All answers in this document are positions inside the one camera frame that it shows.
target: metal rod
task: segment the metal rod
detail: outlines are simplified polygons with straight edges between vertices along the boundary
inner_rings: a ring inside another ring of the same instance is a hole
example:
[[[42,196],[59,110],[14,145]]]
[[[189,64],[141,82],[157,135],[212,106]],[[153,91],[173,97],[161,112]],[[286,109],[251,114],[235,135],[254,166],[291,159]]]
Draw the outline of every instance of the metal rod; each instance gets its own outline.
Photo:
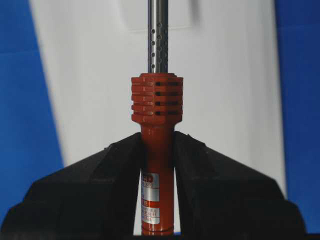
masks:
[[[168,0],[148,0],[148,73],[168,72]]]

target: blue fabric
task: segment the blue fabric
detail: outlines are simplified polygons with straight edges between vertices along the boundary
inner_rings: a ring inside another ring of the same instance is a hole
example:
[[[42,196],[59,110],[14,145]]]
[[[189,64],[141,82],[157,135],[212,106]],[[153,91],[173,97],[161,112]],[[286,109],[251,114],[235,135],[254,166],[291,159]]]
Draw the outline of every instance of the blue fabric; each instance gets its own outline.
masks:
[[[320,1],[276,0],[288,199],[320,233]]]
[[[63,167],[27,0],[0,1],[0,224],[31,183]]]

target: perforated metal tube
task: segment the perforated metal tube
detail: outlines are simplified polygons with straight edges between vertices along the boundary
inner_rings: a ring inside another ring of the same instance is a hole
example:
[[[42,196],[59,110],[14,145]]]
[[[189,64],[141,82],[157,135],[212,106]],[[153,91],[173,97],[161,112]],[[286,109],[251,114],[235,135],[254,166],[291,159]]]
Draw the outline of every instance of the perforated metal tube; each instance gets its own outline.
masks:
[[[148,0],[148,73],[168,72],[168,0]]]

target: red heat sink grip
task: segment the red heat sink grip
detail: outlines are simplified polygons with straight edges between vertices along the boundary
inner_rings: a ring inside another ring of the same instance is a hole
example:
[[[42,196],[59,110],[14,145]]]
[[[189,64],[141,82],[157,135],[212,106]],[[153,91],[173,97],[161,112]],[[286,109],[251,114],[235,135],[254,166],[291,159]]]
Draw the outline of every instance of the red heat sink grip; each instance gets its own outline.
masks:
[[[174,232],[173,136],[182,121],[183,78],[173,73],[132,77],[131,119],[141,125],[146,161],[141,173],[143,235]]]

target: ventilation hole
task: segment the ventilation hole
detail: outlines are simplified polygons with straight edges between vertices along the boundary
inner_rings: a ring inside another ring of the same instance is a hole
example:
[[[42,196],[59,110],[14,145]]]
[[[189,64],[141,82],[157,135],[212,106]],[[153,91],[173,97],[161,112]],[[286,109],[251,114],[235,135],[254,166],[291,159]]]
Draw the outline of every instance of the ventilation hole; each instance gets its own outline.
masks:
[[[169,91],[169,92],[165,92],[165,91],[156,91],[155,92],[156,96],[181,96],[181,93],[177,92],[177,91]]]
[[[178,111],[168,111],[168,115],[177,115],[179,114]]]
[[[178,101],[156,101],[155,105],[156,106],[176,106],[178,105]]]
[[[181,86],[180,82],[176,82],[176,81],[169,81],[169,82],[160,82],[157,81],[155,83],[156,86]]]

